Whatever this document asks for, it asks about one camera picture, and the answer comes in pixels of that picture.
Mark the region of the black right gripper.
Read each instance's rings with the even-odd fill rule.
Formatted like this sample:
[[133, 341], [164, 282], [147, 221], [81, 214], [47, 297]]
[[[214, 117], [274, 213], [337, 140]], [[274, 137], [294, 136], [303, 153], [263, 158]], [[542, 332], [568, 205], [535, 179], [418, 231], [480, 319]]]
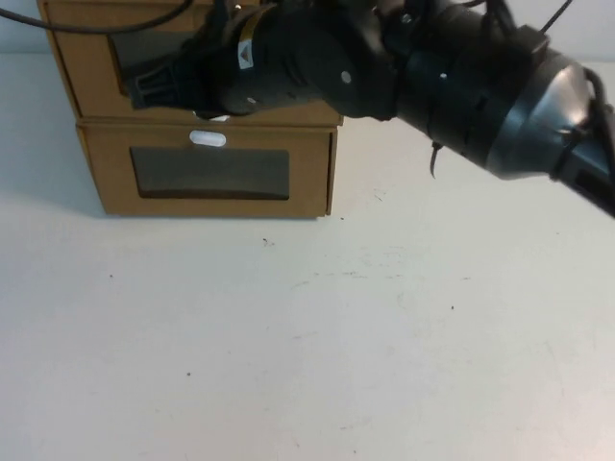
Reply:
[[212, 7], [182, 46], [187, 68], [128, 69], [134, 109], [251, 115], [323, 101], [351, 118], [394, 117], [397, 73], [379, 1], [281, 1], [232, 13]]

